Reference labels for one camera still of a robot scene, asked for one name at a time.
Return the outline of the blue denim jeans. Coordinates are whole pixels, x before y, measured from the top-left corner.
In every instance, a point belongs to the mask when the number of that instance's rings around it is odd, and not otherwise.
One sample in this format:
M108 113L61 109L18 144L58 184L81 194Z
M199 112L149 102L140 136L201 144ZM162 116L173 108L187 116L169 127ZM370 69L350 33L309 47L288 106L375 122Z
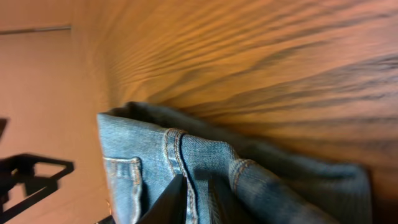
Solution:
M371 223L363 168L278 149L179 111L130 102L97 116L117 223L137 223L172 179L187 179L187 223L209 223L218 177L260 223Z

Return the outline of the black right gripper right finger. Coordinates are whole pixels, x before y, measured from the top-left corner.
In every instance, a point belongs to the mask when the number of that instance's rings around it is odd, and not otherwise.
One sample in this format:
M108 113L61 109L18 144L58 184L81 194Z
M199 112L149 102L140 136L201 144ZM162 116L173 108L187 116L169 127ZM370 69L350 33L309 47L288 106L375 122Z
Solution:
M211 224L257 224L222 179L208 181L208 206Z

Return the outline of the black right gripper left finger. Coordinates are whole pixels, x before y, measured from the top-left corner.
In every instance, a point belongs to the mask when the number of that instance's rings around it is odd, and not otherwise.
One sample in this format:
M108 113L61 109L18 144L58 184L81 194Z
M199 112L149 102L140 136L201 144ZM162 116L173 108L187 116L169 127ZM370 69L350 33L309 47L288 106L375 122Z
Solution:
M178 174L137 224L185 224L186 215L187 178Z

